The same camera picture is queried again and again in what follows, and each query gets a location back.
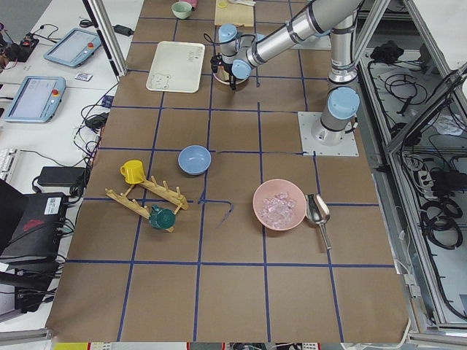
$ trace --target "tiled table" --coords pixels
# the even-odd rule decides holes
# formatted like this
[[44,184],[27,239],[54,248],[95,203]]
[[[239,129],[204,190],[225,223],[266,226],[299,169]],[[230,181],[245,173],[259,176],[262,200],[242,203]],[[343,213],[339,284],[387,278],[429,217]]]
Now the tiled table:
[[[158,42],[215,37],[214,0],[188,20],[171,3],[144,3],[47,326],[60,341],[398,342],[402,284],[358,132],[360,157],[301,154],[296,112],[323,110],[330,53],[289,50],[232,92],[211,77],[207,46],[197,93],[148,91]],[[301,6],[258,1],[256,31]],[[190,144],[212,152],[204,175],[178,168]],[[119,168],[130,159],[190,201],[173,233],[105,196],[125,191]],[[306,222],[259,224],[252,194],[274,178],[328,202],[330,253]],[[172,207],[139,188],[131,198]]]

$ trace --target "metal spoon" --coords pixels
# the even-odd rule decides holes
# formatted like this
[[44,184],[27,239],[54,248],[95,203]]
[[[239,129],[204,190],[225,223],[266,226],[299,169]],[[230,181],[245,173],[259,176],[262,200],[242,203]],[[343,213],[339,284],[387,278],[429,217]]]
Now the metal spoon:
[[326,249],[331,249],[331,242],[329,241],[328,234],[326,232],[326,222],[331,218],[329,208],[324,203],[324,200],[320,195],[305,195],[306,202],[308,204],[306,208],[306,218],[312,225],[316,225],[320,228],[321,236],[323,237]]

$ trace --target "cutting board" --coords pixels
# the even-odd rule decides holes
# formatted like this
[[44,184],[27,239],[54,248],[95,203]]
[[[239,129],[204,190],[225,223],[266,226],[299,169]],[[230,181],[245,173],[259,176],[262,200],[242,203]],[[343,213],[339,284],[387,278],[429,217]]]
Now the cutting board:
[[[225,3],[227,6],[219,7],[219,3]],[[214,23],[216,26],[231,23],[235,26],[253,27],[255,24],[253,7],[231,4],[228,0],[216,0]]]

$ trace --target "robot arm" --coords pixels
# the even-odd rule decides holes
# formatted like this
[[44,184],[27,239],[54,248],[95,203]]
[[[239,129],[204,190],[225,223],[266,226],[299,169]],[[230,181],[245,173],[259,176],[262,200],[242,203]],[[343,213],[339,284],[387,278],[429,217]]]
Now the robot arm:
[[[223,43],[221,45],[223,63],[226,66],[231,65],[229,67],[231,72],[229,73],[232,73],[237,79],[246,79],[250,76],[252,69],[268,62],[295,44],[303,42],[311,35],[322,34],[332,28],[334,28],[334,31],[338,31],[339,34],[353,35],[353,33],[350,33],[350,28],[353,27],[355,22],[355,10],[358,8],[359,3],[361,3],[361,0],[311,1],[294,18],[275,32],[262,39],[258,38],[258,41],[250,40],[250,46],[236,42],[237,32],[235,27],[232,25],[222,26],[219,30],[219,37],[220,42]],[[339,75],[341,67],[348,69],[349,67],[346,66],[352,66],[350,68],[353,69],[352,48],[348,47],[349,45],[342,47],[337,42],[335,44],[334,46],[338,50],[336,54],[348,61],[343,63],[333,57],[333,71],[334,74]]]

